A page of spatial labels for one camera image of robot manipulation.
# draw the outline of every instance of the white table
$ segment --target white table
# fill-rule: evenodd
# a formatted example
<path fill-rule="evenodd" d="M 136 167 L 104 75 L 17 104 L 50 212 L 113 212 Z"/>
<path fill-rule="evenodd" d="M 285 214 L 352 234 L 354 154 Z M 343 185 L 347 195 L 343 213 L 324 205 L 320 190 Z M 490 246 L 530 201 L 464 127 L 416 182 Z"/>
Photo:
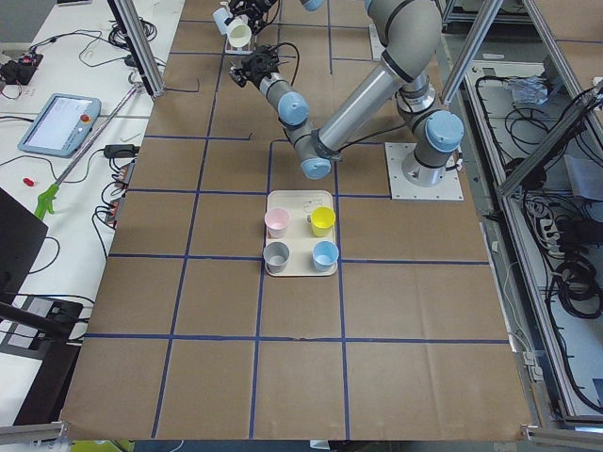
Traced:
<path fill-rule="evenodd" d="M 157 36 L 150 43 L 151 49 L 156 57 L 166 61 L 184 0 L 135 0 L 134 3 L 139 16 L 157 27 Z M 102 30 L 106 39 L 111 29 L 110 21 L 114 21 L 114 16 L 106 0 L 93 0 L 88 5 L 55 6 L 33 43 L 76 29 Z M 91 40 L 86 36 L 66 36 L 41 46 L 38 52 L 44 55 L 44 59 L 31 82 L 23 88 L 18 100 L 0 97 L 0 112 L 37 114 L 53 93 L 62 92 L 99 98 L 103 103 L 101 114 L 107 115 L 127 92 L 132 68 L 126 67 L 122 61 L 97 68 L 86 66 L 78 55 Z M 97 64 L 125 57 L 128 53 L 106 42 L 96 41 L 82 57 L 89 64 Z M 12 96 L 16 91 L 8 87 L 7 92 Z M 148 118 L 152 108 L 151 98 L 140 96 L 127 105 L 120 116 Z"/>
<path fill-rule="evenodd" d="M 105 147 L 106 144 L 128 142 L 139 145 L 142 141 L 146 119 L 117 118 L 101 134 L 90 153 Z M 17 142 L 28 126 L 24 121 L 0 121 L 0 138 L 3 141 L 0 151 L 0 163 L 19 155 Z M 55 171 L 60 173 L 70 159 L 47 157 L 53 162 Z M 79 180 L 86 172 L 88 158 L 85 157 L 67 180 Z M 63 184 L 55 200 L 55 213 L 46 214 L 44 222 L 48 225 L 48 235 L 60 243 L 57 260 L 40 273 L 30 275 L 21 291 L 33 294 L 76 294 L 94 299 L 105 268 L 105 256 L 94 232 L 90 217 L 94 207 L 101 204 L 101 189 L 111 182 L 111 170 L 103 153 L 96 154 L 91 160 L 90 175 L 80 184 Z M 24 177 L 36 182 L 33 187 L 23 183 Z M 36 208 L 37 197 L 54 182 L 49 166 L 40 160 L 23 158 L 4 167 L 0 167 L 0 186 L 28 210 Z M 99 231 L 109 247 L 113 233 L 98 225 Z M 56 254 L 56 246 L 49 240 L 44 242 L 41 252 L 33 266 L 40 268 L 50 262 Z M 90 304 L 83 301 L 86 309 L 81 316 L 90 316 Z M 73 337 L 83 332 L 82 326 L 76 326 Z M 10 426 L 32 380 L 40 367 L 40 362 L 0 353 L 0 368 L 3 369 L 0 384 L 0 426 Z"/>

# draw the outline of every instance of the brown cardboard surface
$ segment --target brown cardboard surface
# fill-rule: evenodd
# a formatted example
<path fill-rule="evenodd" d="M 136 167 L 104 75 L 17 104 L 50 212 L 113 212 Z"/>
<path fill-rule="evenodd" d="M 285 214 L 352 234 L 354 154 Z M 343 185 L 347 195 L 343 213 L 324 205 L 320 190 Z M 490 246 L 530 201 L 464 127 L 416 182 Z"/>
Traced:
<path fill-rule="evenodd" d="M 300 54 L 306 58 L 321 58 L 329 63 L 329 31 L 326 27 L 318 26 L 281 26 L 281 42 L 293 42 Z M 286 49 L 283 55 L 295 55 L 292 50 Z"/>
<path fill-rule="evenodd" d="M 137 188 L 195 190 L 199 182 L 205 140 L 145 138 L 132 175 Z"/>
<path fill-rule="evenodd" d="M 300 47 L 294 88 L 320 127 L 375 67 L 337 59 L 367 57 L 364 2 L 282 3 L 285 25 L 259 41 Z M 166 80 L 200 90 L 155 102 L 61 416 L 73 436 L 516 439 L 530 420 L 467 180 L 464 202 L 392 202 L 381 144 L 306 179 L 262 94 L 230 80 L 215 25 L 186 22 L 217 7 L 183 11 Z M 389 102 L 355 135 L 400 123 Z M 262 269 L 276 189 L 334 194 L 334 275 Z"/>
<path fill-rule="evenodd" d="M 337 165 L 339 193 L 390 196 L 382 144 L 351 146 L 345 151 L 344 161 Z"/>
<path fill-rule="evenodd" d="M 536 0 L 536 5 L 556 39 L 603 41 L 600 0 Z"/>
<path fill-rule="evenodd" d="M 88 332 L 168 334 L 182 264 L 109 257 Z M 115 284 L 121 275 L 127 282 Z"/>
<path fill-rule="evenodd" d="M 372 24 L 364 0 L 330 0 L 331 25 L 368 26 Z"/>
<path fill-rule="evenodd" d="M 211 21 L 212 13 L 220 7 L 215 2 L 203 0 L 185 2 L 180 15 L 181 21 Z"/>
<path fill-rule="evenodd" d="M 174 341 L 157 439 L 247 438 L 252 377 L 251 342 Z"/>
<path fill-rule="evenodd" d="M 349 337 L 508 337 L 489 266 L 344 264 L 343 275 Z"/>
<path fill-rule="evenodd" d="M 603 43 L 558 42 L 582 90 L 593 87 L 593 78 L 603 75 Z"/>
<path fill-rule="evenodd" d="M 269 142 L 215 140 L 207 146 L 203 190 L 265 191 Z"/>
<path fill-rule="evenodd" d="M 530 422 L 508 345 L 348 344 L 348 364 L 352 439 L 519 440 Z"/>
<path fill-rule="evenodd" d="M 252 137 L 270 141 L 284 136 L 278 114 L 272 107 L 266 105 L 264 96 L 259 92 L 253 94 L 255 95 L 241 96 L 218 92 L 215 117 L 211 127 L 213 137 Z"/>
<path fill-rule="evenodd" d="M 463 192 L 467 196 L 466 183 Z M 467 200 L 343 198 L 339 203 L 342 252 L 351 259 L 487 262 L 473 204 Z"/>
<path fill-rule="evenodd" d="M 199 93 L 167 91 L 155 100 L 146 135 L 206 137 L 213 95 L 207 89 Z"/>
<path fill-rule="evenodd" d="M 334 28 L 331 42 L 333 58 L 372 59 L 368 28 Z"/>
<path fill-rule="evenodd" d="M 188 261 L 176 333 L 253 336 L 260 267 L 253 261 Z"/>
<path fill-rule="evenodd" d="M 266 197 L 201 195 L 190 253 L 202 256 L 260 256 Z"/>
<path fill-rule="evenodd" d="M 128 193 L 111 252 L 184 254 L 195 196 Z"/>
<path fill-rule="evenodd" d="M 341 345 L 263 343 L 254 437 L 345 438 Z"/>
<path fill-rule="evenodd" d="M 220 7 L 214 3 L 214 10 Z M 204 22 L 181 22 L 171 44 L 172 52 L 206 52 L 221 54 L 225 38 L 220 34 L 211 14 L 204 17 Z"/>
<path fill-rule="evenodd" d="M 150 438 L 168 341 L 87 339 L 61 419 L 73 440 Z"/>
<path fill-rule="evenodd" d="M 262 335 L 316 339 L 339 337 L 339 279 L 266 278 Z"/>
<path fill-rule="evenodd" d="M 325 26 L 328 23 L 328 12 L 326 8 L 316 11 L 306 11 L 302 2 L 284 1 L 281 6 L 281 22 L 284 24 L 310 24 Z"/>

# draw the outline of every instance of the metal mounting plate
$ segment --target metal mounting plate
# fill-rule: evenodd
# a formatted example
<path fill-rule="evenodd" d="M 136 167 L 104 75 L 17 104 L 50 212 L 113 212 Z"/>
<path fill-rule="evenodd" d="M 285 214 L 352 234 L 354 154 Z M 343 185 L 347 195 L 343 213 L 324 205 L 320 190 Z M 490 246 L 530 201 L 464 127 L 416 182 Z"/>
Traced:
<path fill-rule="evenodd" d="M 402 162 L 415 148 L 414 143 L 384 143 L 387 173 L 392 200 L 405 201 L 462 201 L 463 190 L 457 171 L 447 171 L 437 186 L 416 186 L 402 174 Z M 451 157 L 447 166 L 454 165 Z"/>

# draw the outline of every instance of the black monitor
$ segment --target black monitor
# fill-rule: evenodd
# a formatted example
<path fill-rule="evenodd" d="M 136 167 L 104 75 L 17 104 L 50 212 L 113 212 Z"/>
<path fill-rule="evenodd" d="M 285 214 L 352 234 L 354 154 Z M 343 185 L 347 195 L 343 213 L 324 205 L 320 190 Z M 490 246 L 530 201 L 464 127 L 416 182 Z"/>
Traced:
<path fill-rule="evenodd" d="M 33 266 L 46 226 L 0 188 L 0 302 L 11 304 Z"/>

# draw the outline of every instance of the white cable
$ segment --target white cable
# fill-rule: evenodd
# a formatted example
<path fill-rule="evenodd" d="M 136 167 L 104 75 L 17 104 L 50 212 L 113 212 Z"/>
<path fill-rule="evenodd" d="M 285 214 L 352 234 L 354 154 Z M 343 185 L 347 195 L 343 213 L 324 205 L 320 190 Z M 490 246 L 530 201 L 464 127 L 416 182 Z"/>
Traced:
<path fill-rule="evenodd" d="M 523 330 L 521 322 L 519 322 L 519 319 L 517 318 L 517 313 L 515 312 L 513 303 L 511 302 L 511 299 L 509 298 L 509 294 L 507 294 L 507 284 L 509 283 L 509 279 L 511 277 L 511 268 L 513 268 L 513 266 L 516 264 L 519 264 L 519 262 L 515 261 L 512 264 L 509 264 L 509 266 L 507 266 L 507 276 L 505 277 L 505 282 L 502 284 L 502 295 L 505 298 L 505 301 L 507 301 L 507 304 L 509 305 L 509 307 L 511 308 L 511 313 L 513 314 L 513 320 L 515 321 L 515 325 L 517 326 L 517 331 L 521 332 L 521 334 L 526 338 L 526 341 L 528 341 L 529 347 L 526 347 L 525 342 L 522 341 L 521 339 L 519 339 L 519 337 L 516 333 L 511 332 L 511 334 L 514 337 L 516 337 L 519 340 L 519 342 L 521 342 L 521 344 L 524 346 L 526 351 L 533 351 L 534 345 L 532 344 L 530 337 Z"/>

